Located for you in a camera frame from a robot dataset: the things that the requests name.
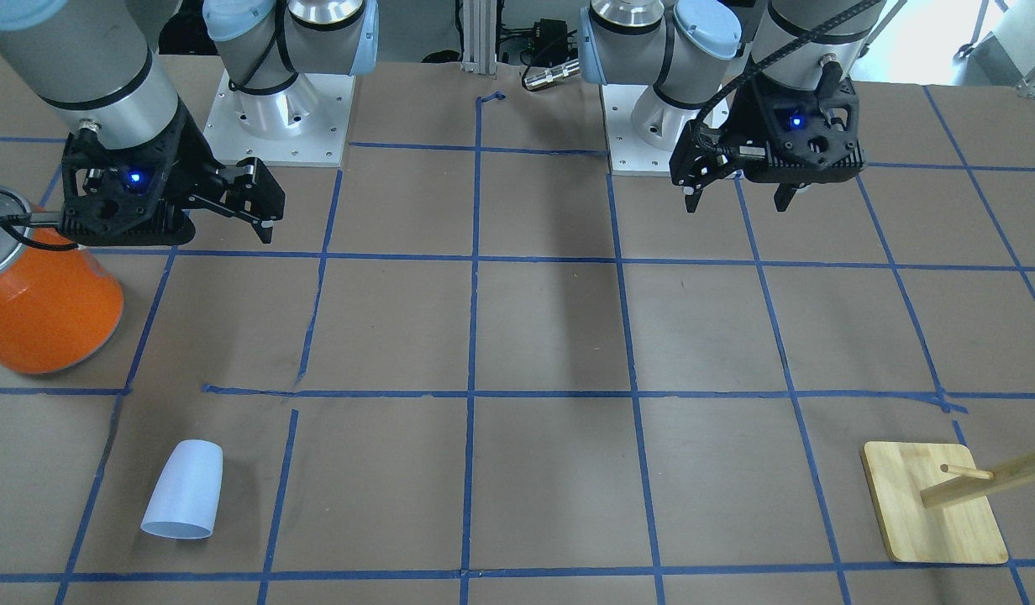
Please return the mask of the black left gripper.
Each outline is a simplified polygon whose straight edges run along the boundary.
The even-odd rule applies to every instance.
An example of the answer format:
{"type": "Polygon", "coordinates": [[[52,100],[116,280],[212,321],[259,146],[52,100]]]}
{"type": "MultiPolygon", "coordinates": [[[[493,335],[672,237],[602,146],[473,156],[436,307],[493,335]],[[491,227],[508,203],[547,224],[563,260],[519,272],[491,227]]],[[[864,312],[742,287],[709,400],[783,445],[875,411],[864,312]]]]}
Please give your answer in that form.
{"type": "Polygon", "coordinates": [[[717,128],[683,126],[669,175],[693,213],[703,188],[738,170],[759,183],[779,184],[775,210],[785,212],[806,184],[851,180],[864,169],[859,97],[835,57],[822,57],[812,91],[753,74],[732,81],[728,118],[717,128]]]}

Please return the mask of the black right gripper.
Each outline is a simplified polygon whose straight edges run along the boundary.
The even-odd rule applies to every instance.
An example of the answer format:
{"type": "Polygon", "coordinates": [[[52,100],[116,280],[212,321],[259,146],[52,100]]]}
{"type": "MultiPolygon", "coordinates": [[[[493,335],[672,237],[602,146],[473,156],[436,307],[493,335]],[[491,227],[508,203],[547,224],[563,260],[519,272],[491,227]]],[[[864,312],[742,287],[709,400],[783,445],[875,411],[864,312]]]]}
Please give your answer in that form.
{"type": "Polygon", "coordinates": [[[80,245],[187,244],[195,236],[187,209],[236,218],[271,245],[286,211],[271,169],[257,157],[221,168],[187,108],[134,148],[103,148],[95,131],[80,128],[66,140],[60,173],[60,234],[80,245]]]}

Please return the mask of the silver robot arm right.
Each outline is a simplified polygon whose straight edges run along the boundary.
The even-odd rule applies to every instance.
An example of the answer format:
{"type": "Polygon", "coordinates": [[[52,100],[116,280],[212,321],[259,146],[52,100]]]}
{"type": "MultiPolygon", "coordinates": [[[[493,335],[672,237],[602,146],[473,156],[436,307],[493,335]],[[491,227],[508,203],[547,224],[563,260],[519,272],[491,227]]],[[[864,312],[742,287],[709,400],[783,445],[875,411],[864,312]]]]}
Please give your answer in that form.
{"type": "MultiPolygon", "coordinates": [[[[376,1],[206,1],[226,95],[254,138],[306,133],[323,103],[310,74],[368,74],[376,1]]],[[[271,169],[215,157],[123,1],[0,1],[0,54],[63,120],[63,207],[0,214],[0,233],[41,251],[190,242],[187,211],[252,226],[263,244],[286,210],[271,169]]]]}

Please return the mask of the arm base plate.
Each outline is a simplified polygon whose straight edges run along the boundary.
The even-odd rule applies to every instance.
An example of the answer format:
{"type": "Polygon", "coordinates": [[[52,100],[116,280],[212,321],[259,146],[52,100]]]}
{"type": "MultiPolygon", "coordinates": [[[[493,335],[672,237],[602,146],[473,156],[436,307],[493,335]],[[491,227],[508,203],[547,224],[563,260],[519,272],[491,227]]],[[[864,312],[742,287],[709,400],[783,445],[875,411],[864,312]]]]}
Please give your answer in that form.
{"type": "Polygon", "coordinates": [[[285,91],[253,96],[232,91],[224,74],[200,129],[226,165],[254,156],[268,167],[341,168],[356,82],[300,74],[285,91]]]}
{"type": "Polygon", "coordinates": [[[676,105],[644,85],[602,85],[601,96],[613,175],[667,177],[681,130],[701,104],[676,105]]]}

